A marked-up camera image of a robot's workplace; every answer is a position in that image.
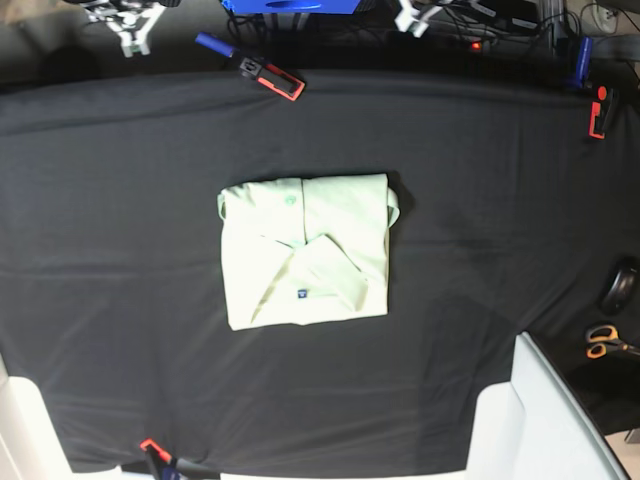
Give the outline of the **light green T-shirt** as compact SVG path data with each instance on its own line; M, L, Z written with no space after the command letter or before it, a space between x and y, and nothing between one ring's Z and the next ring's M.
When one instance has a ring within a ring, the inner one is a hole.
M217 205L232 330L387 314L400 217L387 175L246 182L223 189Z

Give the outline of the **blue base box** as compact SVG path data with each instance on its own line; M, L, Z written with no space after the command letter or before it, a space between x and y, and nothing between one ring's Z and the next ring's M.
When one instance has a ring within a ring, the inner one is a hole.
M326 13L352 14L359 0L229 0L222 1L228 10L238 14Z

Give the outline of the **red black clamp tool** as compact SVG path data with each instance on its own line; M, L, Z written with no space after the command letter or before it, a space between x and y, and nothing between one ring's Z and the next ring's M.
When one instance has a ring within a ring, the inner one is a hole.
M245 78L261 84L290 101L296 101L306 86L303 81L275 65L261 63L250 57L244 57L241 60L239 71Z

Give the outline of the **blue object right background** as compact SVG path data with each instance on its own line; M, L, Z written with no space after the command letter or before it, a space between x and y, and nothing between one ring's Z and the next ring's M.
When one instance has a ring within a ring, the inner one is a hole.
M589 76L593 39L581 36L570 49L570 75L567 83L573 89L585 87Z

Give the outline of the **black table cloth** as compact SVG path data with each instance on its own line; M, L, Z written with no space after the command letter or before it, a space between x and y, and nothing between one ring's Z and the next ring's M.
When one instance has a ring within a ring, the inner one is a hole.
M481 390L528 331L606 434L639 365L585 330L639 253L639 111L389 72L311 72L289 102L233 75L1 99L1 354L81 472L151 437L224 473L463 468ZM386 173L401 208L386 317L233 332L216 197L247 180Z

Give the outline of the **black round tape roll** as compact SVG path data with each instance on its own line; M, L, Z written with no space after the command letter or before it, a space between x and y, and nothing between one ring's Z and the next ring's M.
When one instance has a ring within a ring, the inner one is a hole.
M617 315L630 303L638 285L639 272L631 267L621 267L613 276L601 300L605 315Z

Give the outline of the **red clamp bottom edge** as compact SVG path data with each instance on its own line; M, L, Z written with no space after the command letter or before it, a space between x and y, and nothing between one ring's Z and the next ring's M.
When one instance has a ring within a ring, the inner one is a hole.
M151 438L146 438L145 440L143 440L140 444L139 447L147 452L147 451L152 451L154 452L162 461L164 461L165 463L170 464L173 461L173 457L172 455L167 452L166 450L164 450L163 448L161 448L153 439Z

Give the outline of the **grey white bin right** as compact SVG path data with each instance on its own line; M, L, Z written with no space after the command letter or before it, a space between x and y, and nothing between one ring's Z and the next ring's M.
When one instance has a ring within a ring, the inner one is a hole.
M466 479L627 479L603 434L528 333L511 376L477 398Z

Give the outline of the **white bin left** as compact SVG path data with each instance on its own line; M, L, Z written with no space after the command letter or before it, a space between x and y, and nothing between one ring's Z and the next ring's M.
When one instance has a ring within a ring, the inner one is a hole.
M121 479L120 468L75 473L64 454L39 388L1 368L3 479Z

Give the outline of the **blue handled tool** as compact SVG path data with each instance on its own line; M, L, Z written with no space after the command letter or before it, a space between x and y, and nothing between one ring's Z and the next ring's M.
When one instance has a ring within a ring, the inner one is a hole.
M236 51L236 48L233 45L206 32L200 32L196 36L195 42L209 50L212 50L224 56L225 58L232 58Z

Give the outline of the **red black bracket right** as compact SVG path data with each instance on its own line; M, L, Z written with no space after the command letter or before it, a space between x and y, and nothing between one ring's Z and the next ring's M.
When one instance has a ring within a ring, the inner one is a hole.
M613 121L618 105L619 93L616 89L599 86L592 101L588 134L591 138L604 140Z

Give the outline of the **orange handled scissors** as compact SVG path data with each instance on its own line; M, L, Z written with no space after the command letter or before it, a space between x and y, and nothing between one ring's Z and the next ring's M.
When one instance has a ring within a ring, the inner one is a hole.
M612 324L603 324L589 329L585 333L586 356L596 360L614 353L639 356L639 348L619 337L617 328Z

